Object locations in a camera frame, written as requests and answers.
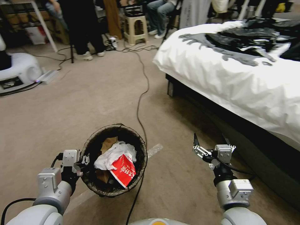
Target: black bed frame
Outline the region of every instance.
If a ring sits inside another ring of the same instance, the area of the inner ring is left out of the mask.
[[[168,95],[182,95],[200,108],[237,146],[250,168],[273,191],[300,211],[300,151],[166,74]]]

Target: white bed sheet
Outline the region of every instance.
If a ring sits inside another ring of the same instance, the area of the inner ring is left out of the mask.
[[[174,32],[159,48],[153,62],[194,91],[240,117],[264,128],[300,151],[300,62],[278,56],[286,44],[270,53],[277,61],[244,65],[200,43],[188,45],[182,34],[217,33],[241,26],[240,21],[203,24]]]

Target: beige plastic stool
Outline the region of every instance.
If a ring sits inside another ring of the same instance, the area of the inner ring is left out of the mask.
[[[129,42],[130,45],[135,45],[136,40],[145,39],[145,42],[148,42],[148,30],[147,30],[147,21],[145,16],[139,17],[125,17],[125,20],[128,22],[129,33],[127,26],[124,26],[124,36]],[[143,24],[143,34],[135,35],[134,24],[136,21],[140,20]]]

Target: white robot vacuum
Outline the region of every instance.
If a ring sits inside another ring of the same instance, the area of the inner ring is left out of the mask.
[[[13,53],[11,67],[0,70],[0,93],[22,89],[39,82],[43,74],[35,57],[27,53]]]
[[[37,59],[30,54],[7,54],[5,49],[6,45],[0,35],[0,95],[25,90],[41,82],[47,84],[57,74],[57,70],[44,73]]]

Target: orange button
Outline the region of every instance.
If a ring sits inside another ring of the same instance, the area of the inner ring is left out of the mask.
[[[164,223],[162,221],[156,221],[152,225],[166,225],[166,223]]]

